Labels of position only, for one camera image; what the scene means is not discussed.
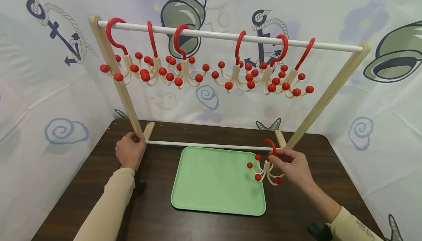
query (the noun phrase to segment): white dowel rod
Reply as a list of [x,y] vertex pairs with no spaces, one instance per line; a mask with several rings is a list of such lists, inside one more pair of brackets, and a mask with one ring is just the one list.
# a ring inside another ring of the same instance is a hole
[[264,151],[267,151],[267,152],[270,152],[272,150],[272,148],[269,148],[269,147],[250,147],[250,146],[186,143],[186,142],[171,142],[171,141],[147,140],[146,143],[151,144],[151,145],[161,145],[161,146],[202,147],[202,148],[216,148],[216,149],[264,150]]
[[[107,21],[98,21],[99,27],[106,27],[106,25],[107,25]],[[136,31],[148,32],[147,25],[138,25],[138,24],[130,24],[130,23],[117,22],[116,24],[113,25],[113,28],[118,29],[118,30],[136,30]],[[176,32],[176,29],[171,28],[171,27],[153,26],[152,31],[155,33],[174,34]],[[180,35],[200,37],[200,38],[216,38],[216,39],[230,40],[230,41],[237,41],[237,39],[239,38],[238,34],[211,32],[211,31],[202,31],[202,30],[182,30]],[[242,41],[253,42],[253,43],[263,43],[263,44],[283,45],[282,39],[248,36],[248,35],[245,35]],[[292,46],[292,47],[306,48],[308,44],[309,44],[308,41],[289,40],[289,46]],[[362,52],[363,51],[363,47],[360,47],[360,46],[350,46],[350,45],[333,44],[333,43],[318,43],[318,42],[315,42],[312,48],[313,49],[328,49],[328,50],[341,51],[341,52]]]

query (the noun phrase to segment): beige sleeve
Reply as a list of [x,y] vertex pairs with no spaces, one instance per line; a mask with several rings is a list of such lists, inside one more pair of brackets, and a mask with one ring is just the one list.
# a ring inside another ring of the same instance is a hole
[[133,169],[121,168],[115,171],[73,240],[115,241],[133,189]]
[[327,225],[335,241],[383,241],[344,207],[341,207],[333,222]]

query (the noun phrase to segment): human hand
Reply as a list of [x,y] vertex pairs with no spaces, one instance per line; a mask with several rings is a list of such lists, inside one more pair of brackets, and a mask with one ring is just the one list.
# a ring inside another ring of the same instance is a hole
[[134,132],[127,133],[117,141],[116,156],[122,164],[121,168],[131,168],[136,171],[146,147],[145,138],[139,139]]
[[305,191],[315,182],[305,154],[291,149],[278,149],[277,156],[270,152],[270,162],[278,167],[294,185]]

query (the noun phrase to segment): wooden tabletop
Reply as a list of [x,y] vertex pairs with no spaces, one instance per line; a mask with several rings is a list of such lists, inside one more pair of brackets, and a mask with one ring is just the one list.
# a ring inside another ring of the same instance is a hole
[[[140,121],[145,128],[147,121]],[[120,164],[114,147],[131,131],[128,119],[113,121],[87,158],[33,240],[73,240],[104,186]],[[292,133],[283,132],[286,141]],[[228,127],[156,122],[151,140],[263,146],[274,132]],[[324,221],[307,197],[288,180],[274,187],[264,180],[267,211],[263,216],[239,216],[176,210],[170,195],[182,147],[148,145],[138,177],[147,187],[134,194],[124,215],[118,240],[314,240],[306,228]],[[322,135],[305,134],[295,150],[303,152],[316,183],[372,231],[380,230],[352,181]],[[266,155],[265,152],[254,152]]]

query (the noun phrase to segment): printed backdrop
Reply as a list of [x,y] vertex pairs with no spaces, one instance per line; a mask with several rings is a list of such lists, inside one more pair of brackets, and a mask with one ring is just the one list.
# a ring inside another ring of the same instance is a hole
[[[30,240],[110,122],[127,117],[112,80],[99,71],[104,61],[90,14],[189,24],[192,30],[372,43],[368,58],[308,132],[329,139],[388,240],[422,236],[422,0],[0,1],[0,240]],[[113,35],[130,54],[152,55],[147,33]],[[180,59],[173,36],[155,40],[162,60]],[[232,41],[181,37],[180,45],[195,56],[198,71],[204,63],[214,71],[220,60],[234,62]],[[303,51],[289,48],[276,70],[297,63]],[[280,46],[243,43],[240,57],[259,69],[280,52]],[[315,91],[295,99],[236,87],[227,94],[210,75],[197,88],[162,82],[147,88],[133,79],[128,89],[140,119],[295,131],[348,56],[311,50],[298,88],[313,85]]]

